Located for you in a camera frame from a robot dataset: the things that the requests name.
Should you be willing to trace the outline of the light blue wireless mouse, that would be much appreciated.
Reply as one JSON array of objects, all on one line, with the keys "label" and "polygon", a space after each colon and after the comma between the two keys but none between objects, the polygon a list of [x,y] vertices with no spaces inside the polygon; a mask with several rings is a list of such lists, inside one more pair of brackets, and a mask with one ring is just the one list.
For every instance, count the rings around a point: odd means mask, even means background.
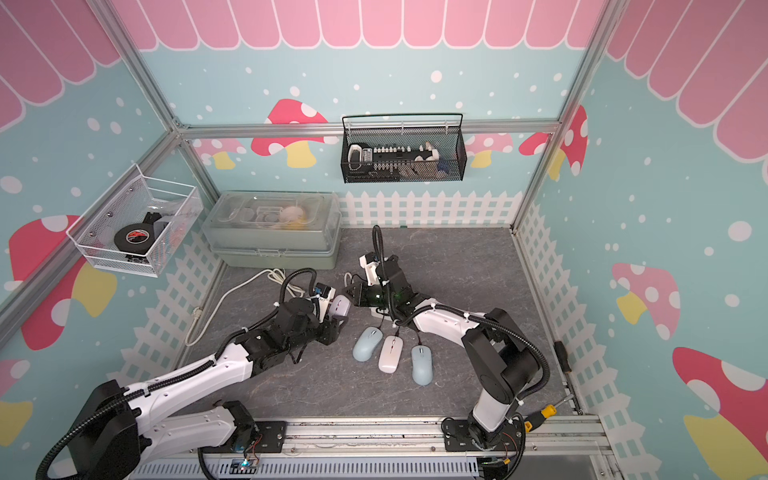
[{"label": "light blue wireless mouse", "polygon": [[367,362],[373,356],[376,346],[382,341],[383,333],[377,327],[367,327],[357,339],[353,350],[353,358],[358,362]]}]

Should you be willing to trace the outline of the lilac wireless mouse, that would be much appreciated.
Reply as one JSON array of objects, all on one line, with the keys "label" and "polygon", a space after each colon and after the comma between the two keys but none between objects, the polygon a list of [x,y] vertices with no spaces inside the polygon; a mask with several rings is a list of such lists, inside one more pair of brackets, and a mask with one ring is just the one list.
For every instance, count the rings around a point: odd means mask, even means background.
[{"label": "lilac wireless mouse", "polygon": [[338,295],[332,300],[329,306],[328,316],[330,318],[348,317],[351,306],[352,306],[352,303],[348,297],[344,295]]}]

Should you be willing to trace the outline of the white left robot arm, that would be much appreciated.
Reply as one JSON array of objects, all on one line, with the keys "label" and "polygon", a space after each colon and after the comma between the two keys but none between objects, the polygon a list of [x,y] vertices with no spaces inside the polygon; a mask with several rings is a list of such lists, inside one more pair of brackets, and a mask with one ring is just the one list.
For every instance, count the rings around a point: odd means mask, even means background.
[{"label": "white left robot arm", "polygon": [[182,409],[285,359],[299,362],[312,342],[334,343],[350,307],[345,296],[332,301],[292,298],[256,324],[230,334],[197,362],[126,387],[115,381],[99,385],[69,431],[44,456],[36,478],[48,478],[63,451],[70,454],[76,479],[123,479],[144,463],[191,449],[228,445],[247,453],[262,436],[241,402],[225,401],[187,415]]}]

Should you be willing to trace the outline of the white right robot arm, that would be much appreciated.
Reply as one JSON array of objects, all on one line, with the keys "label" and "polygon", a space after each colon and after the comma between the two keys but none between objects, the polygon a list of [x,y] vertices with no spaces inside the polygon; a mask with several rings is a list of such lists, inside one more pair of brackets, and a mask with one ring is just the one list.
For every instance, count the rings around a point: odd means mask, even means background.
[{"label": "white right robot arm", "polygon": [[464,349],[481,385],[467,418],[467,436],[480,449],[495,446],[507,414],[549,382],[545,355],[503,309],[472,313],[416,292],[395,255],[370,252],[360,257],[360,266],[361,282],[345,279],[355,305],[376,310],[394,328],[432,334]]}]

